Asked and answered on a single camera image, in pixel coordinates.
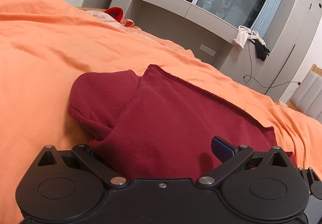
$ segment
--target orange blanket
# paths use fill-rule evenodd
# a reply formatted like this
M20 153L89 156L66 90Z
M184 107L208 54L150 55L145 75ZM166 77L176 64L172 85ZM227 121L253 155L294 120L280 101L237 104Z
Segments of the orange blanket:
M62 0L0 0L0 216L22 220L15 189L46 144L70 149L89 136L66 112L70 88L85 72L149 64L206 89L273 126L277 143L297 164L322 176L322 124L221 74L190 50L142 32L104 23Z

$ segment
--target silver rivet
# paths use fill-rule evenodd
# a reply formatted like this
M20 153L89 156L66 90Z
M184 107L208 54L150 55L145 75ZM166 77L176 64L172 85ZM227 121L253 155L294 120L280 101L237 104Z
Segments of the silver rivet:
M160 184L159 184L159 187L160 187L160 188L166 188L166 187L167 187L167 184L166 184L166 183L160 183Z
M111 178L111 183L114 185L123 185L126 182L126 178L124 177L114 177Z
M210 185L213 184L215 182L215 179L209 176L205 176L205 177L201 177L199 179L199 182L203 185Z

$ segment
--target light blue curtain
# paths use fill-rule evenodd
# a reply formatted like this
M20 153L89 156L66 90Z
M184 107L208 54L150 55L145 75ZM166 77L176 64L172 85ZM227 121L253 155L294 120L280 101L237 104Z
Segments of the light blue curtain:
M255 22L253 23L251 29L258 31L261 38L264 37L281 1L282 0L266 0L263 8L257 16Z

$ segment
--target red object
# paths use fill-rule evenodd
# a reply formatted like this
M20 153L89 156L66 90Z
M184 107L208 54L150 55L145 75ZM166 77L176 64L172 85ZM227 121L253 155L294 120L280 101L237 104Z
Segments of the red object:
M120 22L123 18L123 10L119 7L112 7L105 11L108 15L112 16L115 20Z
M221 164L213 136L255 151L276 145L273 127L157 65L142 77L131 70L81 75L68 113L94 135L93 151L130 179L197 179Z

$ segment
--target white cushioned headboard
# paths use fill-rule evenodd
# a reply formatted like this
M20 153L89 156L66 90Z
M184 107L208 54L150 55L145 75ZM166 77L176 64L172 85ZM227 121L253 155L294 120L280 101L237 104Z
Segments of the white cushioned headboard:
M297 109L322 123L322 77L309 71L289 99Z

